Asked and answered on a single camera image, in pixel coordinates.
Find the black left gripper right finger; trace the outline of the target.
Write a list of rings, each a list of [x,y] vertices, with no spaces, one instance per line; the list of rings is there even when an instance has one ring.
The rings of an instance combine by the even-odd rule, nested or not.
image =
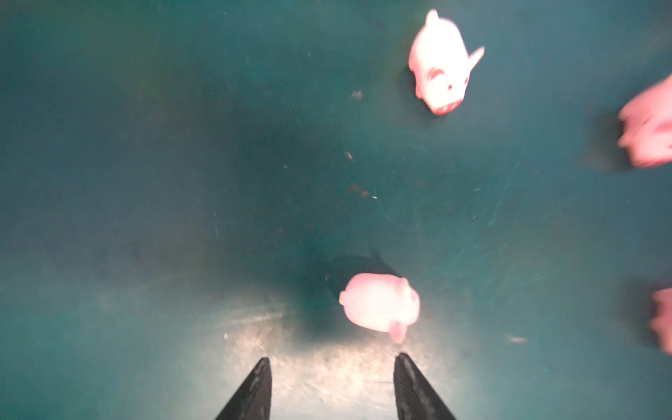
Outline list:
[[[407,353],[395,357],[393,382],[399,420],[456,420]]]

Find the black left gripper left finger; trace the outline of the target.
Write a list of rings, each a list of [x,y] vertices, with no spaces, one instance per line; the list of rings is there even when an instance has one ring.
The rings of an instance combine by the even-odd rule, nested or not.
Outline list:
[[[271,395],[271,361],[262,357],[215,420],[269,420]]]

